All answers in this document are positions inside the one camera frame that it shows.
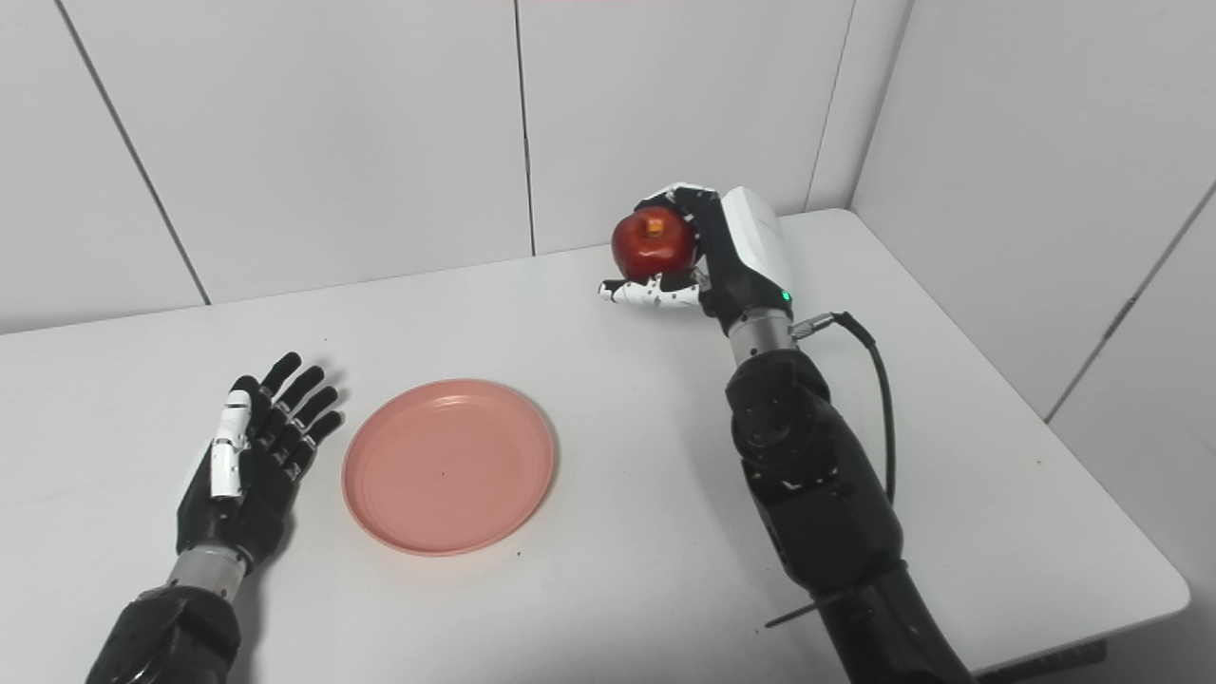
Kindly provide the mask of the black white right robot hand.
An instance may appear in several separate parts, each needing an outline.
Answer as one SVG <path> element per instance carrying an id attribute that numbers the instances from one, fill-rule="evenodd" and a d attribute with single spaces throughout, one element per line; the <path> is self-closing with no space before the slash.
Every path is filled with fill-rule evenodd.
<path id="1" fill-rule="evenodd" d="M 696 307 L 717 320 L 724 333 L 751 309 L 793 314 L 793 269 L 767 200 L 744 186 L 717 192 L 696 183 L 672 183 L 635 207 L 651 209 L 672 213 L 688 225 L 691 263 L 607 277 L 598 285 L 599 298 L 660 309 Z"/>

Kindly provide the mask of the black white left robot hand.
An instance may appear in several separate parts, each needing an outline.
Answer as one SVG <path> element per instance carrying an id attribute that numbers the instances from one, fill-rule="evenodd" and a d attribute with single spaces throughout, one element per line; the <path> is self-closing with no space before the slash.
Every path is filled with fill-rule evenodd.
<path id="1" fill-rule="evenodd" d="M 338 389 L 288 351 L 261 379 L 240 376 L 178 508 L 178 553 L 226 548 L 257 570 L 283 542 L 321 443 L 340 428 Z"/>

